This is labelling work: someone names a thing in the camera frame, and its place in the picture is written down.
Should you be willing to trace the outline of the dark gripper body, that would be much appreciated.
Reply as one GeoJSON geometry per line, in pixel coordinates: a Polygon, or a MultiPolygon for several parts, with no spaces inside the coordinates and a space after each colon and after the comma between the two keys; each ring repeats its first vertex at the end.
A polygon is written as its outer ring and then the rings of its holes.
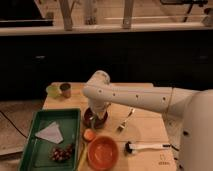
{"type": "Polygon", "coordinates": [[[107,108],[91,108],[91,119],[99,119],[102,120],[107,112],[107,108]]]}

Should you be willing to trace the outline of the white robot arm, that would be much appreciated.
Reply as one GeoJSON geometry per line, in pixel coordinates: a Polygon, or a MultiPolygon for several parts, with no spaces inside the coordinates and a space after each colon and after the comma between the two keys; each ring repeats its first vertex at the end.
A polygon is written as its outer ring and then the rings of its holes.
{"type": "Polygon", "coordinates": [[[107,103],[117,103],[182,117],[181,171],[213,171],[213,89],[118,86],[98,70],[82,92],[95,114],[105,111],[107,103]]]}

